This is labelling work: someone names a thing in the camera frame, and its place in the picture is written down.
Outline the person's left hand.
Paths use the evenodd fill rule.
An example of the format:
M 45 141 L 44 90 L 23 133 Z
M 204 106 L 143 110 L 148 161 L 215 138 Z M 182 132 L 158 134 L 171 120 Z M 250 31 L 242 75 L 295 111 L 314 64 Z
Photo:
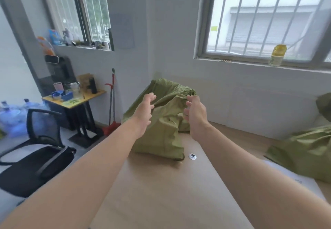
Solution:
M 132 119 L 138 128 L 138 138 L 142 137 L 145 133 L 147 126 L 151 124 L 152 114 L 149 114 L 149 105 L 153 104 L 156 99 L 154 93 L 145 94 L 142 102 L 136 108 Z

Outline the person's right hand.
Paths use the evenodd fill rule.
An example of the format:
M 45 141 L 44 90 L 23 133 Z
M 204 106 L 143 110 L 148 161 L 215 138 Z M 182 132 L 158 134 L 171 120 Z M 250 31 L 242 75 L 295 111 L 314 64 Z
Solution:
M 199 142 L 210 126 L 206 107 L 201 103 L 199 96 L 187 96 L 186 108 L 190 108 L 190 134 L 195 141 Z

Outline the person's right forearm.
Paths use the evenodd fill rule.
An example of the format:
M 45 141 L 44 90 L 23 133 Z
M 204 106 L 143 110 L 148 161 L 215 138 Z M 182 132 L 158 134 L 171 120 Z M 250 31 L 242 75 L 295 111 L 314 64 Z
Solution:
M 331 206 L 302 184 L 246 152 L 209 123 L 190 128 L 255 229 L 331 229 Z

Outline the person's left forearm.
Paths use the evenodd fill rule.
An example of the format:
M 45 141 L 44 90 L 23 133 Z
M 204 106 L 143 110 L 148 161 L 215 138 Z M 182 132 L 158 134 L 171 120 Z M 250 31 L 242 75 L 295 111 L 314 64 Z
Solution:
M 24 201 L 0 229 L 88 229 L 149 119 L 130 118 Z

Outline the olive green cloth bag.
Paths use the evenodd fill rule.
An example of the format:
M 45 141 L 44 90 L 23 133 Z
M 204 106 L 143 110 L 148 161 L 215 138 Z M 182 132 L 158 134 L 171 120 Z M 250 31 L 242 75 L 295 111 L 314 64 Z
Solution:
M 187 107 L 187 96 L 196 96 L 196 91 L 164 78 L 151 80 L 147 88 L 124 113 L 122 123 L 134 114 L 143 97 L 148 93 L 157 96 L 152 102 L 155 108 L 151 113 L 151 124 L 147 126 L 144 135 L 136 140 L 132 151 L 177 161 L 184 160 L 184 147 L 179 134 L 190 131 L 190 125 L 184 119 L 183 111 Z

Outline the black thermos bottle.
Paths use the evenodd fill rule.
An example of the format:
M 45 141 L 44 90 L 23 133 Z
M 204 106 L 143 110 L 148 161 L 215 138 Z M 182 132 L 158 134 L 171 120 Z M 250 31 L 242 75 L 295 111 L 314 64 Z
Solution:
M 98 93 L 94 77 L 89 78 L 89 89 L 90 89 L 92 94 L 97 94 Z

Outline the brown paper bag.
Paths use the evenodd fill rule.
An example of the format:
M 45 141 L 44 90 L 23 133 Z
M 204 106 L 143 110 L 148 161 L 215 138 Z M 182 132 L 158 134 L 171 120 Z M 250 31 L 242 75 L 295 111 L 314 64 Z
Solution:
M 84 93 L 85 92 L 91 93 L 90 82 L 89 82 L 90 78 L 94 78 L 94 75 L 90 73 L 86 73 L 76 76 L 76 79 L 80 84 L 79 87 Z

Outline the yellow liquid plastic bottle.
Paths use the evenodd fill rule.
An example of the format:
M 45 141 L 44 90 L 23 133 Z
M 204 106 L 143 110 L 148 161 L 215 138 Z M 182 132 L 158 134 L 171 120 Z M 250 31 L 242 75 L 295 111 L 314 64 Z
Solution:
M 284 44 L 278 44 L 274 47 L 270 60 L 268 62 L 269 66 L 279 67 L 282 64 L 283 58 L 287 51 L 287 46 Z

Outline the blue snack packet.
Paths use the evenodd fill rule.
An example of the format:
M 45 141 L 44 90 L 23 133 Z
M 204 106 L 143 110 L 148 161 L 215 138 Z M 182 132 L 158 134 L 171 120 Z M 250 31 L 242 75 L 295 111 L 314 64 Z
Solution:
M 53 45 L 60 46 L 62 45 L 62 38 L 55 29 L 49 29 L 49 36 Z

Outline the large olive green cloth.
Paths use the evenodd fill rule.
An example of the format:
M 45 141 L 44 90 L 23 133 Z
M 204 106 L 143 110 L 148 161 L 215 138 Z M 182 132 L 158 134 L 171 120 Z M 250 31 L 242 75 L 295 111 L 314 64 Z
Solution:
M 293 173 L 331 184 L 331 124 L 293 133 L 265 157 Z

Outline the white paper sheet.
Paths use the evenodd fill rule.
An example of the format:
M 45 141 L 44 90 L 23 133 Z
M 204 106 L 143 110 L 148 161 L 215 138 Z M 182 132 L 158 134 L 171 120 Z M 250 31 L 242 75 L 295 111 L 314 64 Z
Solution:
M 316 194 L 319 198 L 323 199 L 324 201 L 327 201 L 324 194 L 322 193 L 320 187 L 318 186 L 317 182 L 310 177 L 305 177 L 302 175 L 298 175 L 296 173 L 291 172 L 290 170 L 274 163 L 268 160 L 263 160 L 266 164 L 268 164 L 269 166 L 271 166 L 272 168 L 277 169 L 278 171 L 280 171 L 282 174 L 290 177 L 291 179 L 295 180 L 296 182 L 298 182 L 299 184 L 303 185 L 304 187 L 306 187 L 308 190 L 310 190 L 311 192 L 313 192 L 314 194 Z

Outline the orange snack packet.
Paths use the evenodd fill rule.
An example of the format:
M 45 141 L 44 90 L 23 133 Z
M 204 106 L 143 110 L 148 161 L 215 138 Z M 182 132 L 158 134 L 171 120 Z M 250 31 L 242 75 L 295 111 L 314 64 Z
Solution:
M 47 39 L 45 39 L 42 36 L 37 36 L 36 38 L 37 38 L 38 43 L 42 47 L 44 55 L 56 56 L 55 51 L 53 50 L 53 47 L 52 47 L 51 43 Z

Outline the black mesh office chair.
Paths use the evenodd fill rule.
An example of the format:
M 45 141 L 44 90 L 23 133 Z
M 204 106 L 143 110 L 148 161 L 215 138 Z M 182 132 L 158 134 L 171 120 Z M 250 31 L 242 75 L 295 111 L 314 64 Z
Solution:
M 8 166 L 0 173 L 0 189 L 14 196 L 28 198 L 73 161 L 77 150 L 63 144 L 60 125 L 58 123 L 57 125 L 55 137 L 28 136 L 27 141 L 0 153 L 0 166 Z M 31 152 L 17 162 L 2 161 L 2 157 L 7 154 L 32 145 L 44 145 L 44 147 Z

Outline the sliding window with dark frame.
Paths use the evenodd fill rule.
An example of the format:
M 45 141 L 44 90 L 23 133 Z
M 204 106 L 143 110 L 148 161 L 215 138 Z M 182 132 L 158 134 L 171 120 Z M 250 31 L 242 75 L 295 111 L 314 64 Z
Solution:
M 45 0 L 62 45 L 114 51 L 107 0 Z

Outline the barred window with grey frame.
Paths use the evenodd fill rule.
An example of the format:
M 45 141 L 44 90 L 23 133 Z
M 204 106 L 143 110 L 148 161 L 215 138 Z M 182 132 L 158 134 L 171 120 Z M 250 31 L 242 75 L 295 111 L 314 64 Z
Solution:
M 331 70 L 331 0 L 202 0 L 196 58 Z

